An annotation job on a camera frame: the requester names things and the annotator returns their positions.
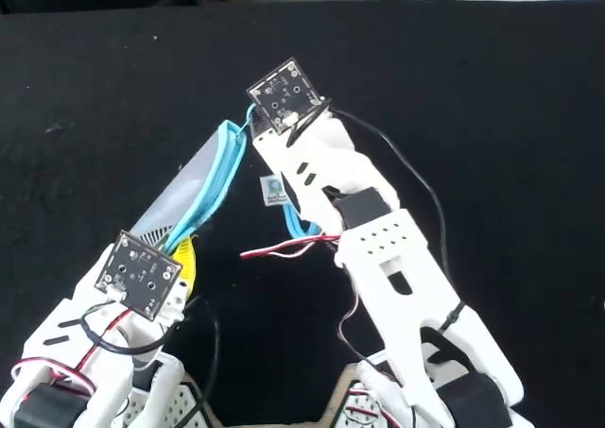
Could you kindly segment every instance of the white cable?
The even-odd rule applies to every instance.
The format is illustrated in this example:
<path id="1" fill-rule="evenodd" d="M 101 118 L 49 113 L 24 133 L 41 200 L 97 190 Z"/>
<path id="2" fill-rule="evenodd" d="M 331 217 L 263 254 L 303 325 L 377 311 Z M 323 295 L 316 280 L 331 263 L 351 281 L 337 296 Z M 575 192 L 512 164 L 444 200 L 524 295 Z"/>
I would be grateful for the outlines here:
<path id="1" fill-rule="evenodd" d="M 315 242 L 310 242 L 306 246 L 302 247 L 300 250 L 295 251 L 294 253 L 280 253 L 279 251 L 272 251 L 268 253 L 268 255 L 291 260 L 292 258 L 298 258 L 300 256 L 303 256 L 310 248 L 313 247 L 314 244 Z"/>

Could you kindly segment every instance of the small label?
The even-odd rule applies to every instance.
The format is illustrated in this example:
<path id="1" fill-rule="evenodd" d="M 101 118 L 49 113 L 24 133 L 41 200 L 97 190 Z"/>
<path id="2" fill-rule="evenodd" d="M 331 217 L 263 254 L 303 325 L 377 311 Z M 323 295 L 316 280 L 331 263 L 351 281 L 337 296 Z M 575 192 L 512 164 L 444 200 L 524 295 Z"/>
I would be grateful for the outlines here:
<path id="1" fill-rule="evenodd" d="M 278 206 L 289 203 L 282 180 L 278 176 L 271 175 L 262 177 L 261 190 L 263 191 L 265 206 Z"/>

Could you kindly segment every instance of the black circuit board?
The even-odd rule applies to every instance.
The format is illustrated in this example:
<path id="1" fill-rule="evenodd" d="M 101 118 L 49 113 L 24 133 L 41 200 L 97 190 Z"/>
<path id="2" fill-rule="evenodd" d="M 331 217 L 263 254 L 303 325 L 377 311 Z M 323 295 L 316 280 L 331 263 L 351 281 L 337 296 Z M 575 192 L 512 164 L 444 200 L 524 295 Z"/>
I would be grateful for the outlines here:
<path id="1" fill-rule="evenodd" d="M 139 238 L 122 231 L 95 288 L 123 293 L 122 303 L 152 321 L 181 274 L 182 266 Z"/>
<path id="2" fill-rule="evenodd" d="M 248 89 L 248 95 L 280 134 L 295 127 L 323 103 L 293 58 L 255 83 Z"/>

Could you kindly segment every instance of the black wire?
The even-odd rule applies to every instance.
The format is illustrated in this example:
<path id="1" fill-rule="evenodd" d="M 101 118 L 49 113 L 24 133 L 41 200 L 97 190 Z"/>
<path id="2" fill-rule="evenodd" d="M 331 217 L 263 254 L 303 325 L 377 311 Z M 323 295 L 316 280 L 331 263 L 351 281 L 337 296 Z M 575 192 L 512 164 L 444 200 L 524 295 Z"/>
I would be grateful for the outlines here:
<path id="1" fill-rule="evenodd" d="M 122 409 L 120 412 L 118 412 L 114 419 L 117 419 L 118 417 L 120 417 L 122 414 L 124 414 L 126 412 L 126 410 L 129 408 L 130 405 L 130 398 L 126 398 L 126 404 L 124 404 L 124 409 Z"/>
<path id="2" fill-rule="evenodd" d="M 364 128 L 365 130 L 370 131 L 371 133 L 378 135 L 382 138 L 387 145 L 392 149 L 397 158 L 401 161 L 401 163 L 416 177 L 416 179 L 424 186 L 426 191 L 429 193 L 433 202 L 435 203 L 435 207 L 437 208 L 437 215 L 439 217 L 439 228 L 440 228 L 440 246 L 441 246 L 441 266 L 443 268 L 443 274 L 445 274 L 445 278 L 452 284 L 451 274 L 450 274 L 450 265 L 447 258 L 447 231 L 445 229 L 445 214 L 443 213 L 443 208 L 441 206 L 441 202 L 437 194 L 433 190 L 433 188 L 428 184 L 428 182 L 423 178 L 423 176 L 412 166 L 412 164 L 407 160 L 406 156 L 397 148 L 394 142 L 385 134 L 382 130 L 373 126 L 372 124 L 364 121 L 363 119 L 358 118 L 354 114 L 348 113 L 346 111 L 338 110 L 335 108 L 331 108 L 336 114 L 340 116 L 344 116 L 345 118 L 351 119 L 355 121 L 359 126 Z"/>
<path id="3" fill-rule="evenodd" d="M 133 347 L 133 348 L 117 346 L 117 345 L 114 345 L 113 343 L 110 343 L 109 341 L 104 340 L 103 337 L 101 335 L 97 334 L 95 331 L 93 331 L 91 329 L 91 326 L 88 324 L 88 322 L 86 322 L 86 317 L 88 315 L 91 315 L 92 313 L 96 312 L 97 310 L 100 310 L 102 307 L 109 305 L 111 303 L 114 303 L 114 301 L 111 300 L 109 302 L 99 303 L 98 305 L 92 306 L 79 319 L 79 324 L 82 327 L 82 330 L 84 331 L 84 333 L 86 334 L 88 339 L 91 340 L 94 345 L 97 345 L 102 350 L 113 352 L 115 354 L 141 355 L 141 354 L 155 351 L 158 348 L 160 348 L 161 346 L 163 346 L 168 341 L 168 338 L 172 335 L 172 333 L 174 331 L 176 331 L 182 324 L 179 321 L 175 322 L 168 328 L 168 330 L 164 333 L 164 335 L 162 335 L 157 340 L 155 340 L 145 346 L 137 346 L 137 347 Z"/>
<path id="4" fill-rule="evenodd" d="M 291 147 L 294 145 L 296 141 L 301 138 L 303 132 L 307 130 L 309 126 L 311 126 L 315 120 L 328 109 L 328 107 L 330 107 L 331 102 L 332 99 L 325 99 L 319 108 L 315 109 L 311 114 L 309 114 L 308 117 L 304 118 L 304 123 L 302 123 L 302 126 L 297 126 L 290 132 L 290 135 L 285 141 L 285 147 Z"/>
<path id="5" fill-rule="evenodd" d="M 212 319 L 213 325 L 215 327 L 215 353 L 212 358 L 212 365 L 210 366 L 210 372 L 208 373 L 208 382 L 206 383 L 206 387 L 203 389 L 201 394 L 201 398 L 199 401 L 185 414 L 185 416 L 181 419 L 179 423 L 177 423 L 173 428 L 184 428 L 187 423 L 198 413 L 198 411 L 202 408 L 205 402 L 208 401 L 210 395 L 212 394 L 213 388 L 216 383 L 216 375 L 218 373 L 218 357 L 220 354 L 220 326 L 218 324 L 218 319 L 210 308 L 210 304 L 208 300 L 204 299 L 204 303 L 206 305 L 206 310 L 208 311 L 208 315 Z"/>

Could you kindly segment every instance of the black cloth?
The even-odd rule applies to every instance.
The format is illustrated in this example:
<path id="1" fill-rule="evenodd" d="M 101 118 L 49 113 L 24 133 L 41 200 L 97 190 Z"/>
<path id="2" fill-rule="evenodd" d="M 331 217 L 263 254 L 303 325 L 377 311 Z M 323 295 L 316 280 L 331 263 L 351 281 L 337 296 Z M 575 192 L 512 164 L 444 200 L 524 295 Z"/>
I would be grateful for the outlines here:
<path id="1" fill-rule="evenodd" d="M 0 21 L 2 382 L 27 336 L 224 119 L 294 56 L 316 89 L 386 131 L 440 195 L 458 291 L 521 376 L 537 426 L 598 420 L 603 366 L 605 3 L 360 3 L 145 9 Z M 423 187 L 350 125 L 437 252 Z M 227 424 L 317 419 L 354 357 L 347 278 L 286 237 L 252 149 L 196 239 L 223 334 L 211 403 Z M 203 309 L 173 339 L 203 387 Z M 346 326 L 381 348 L 361 311 Z"/>

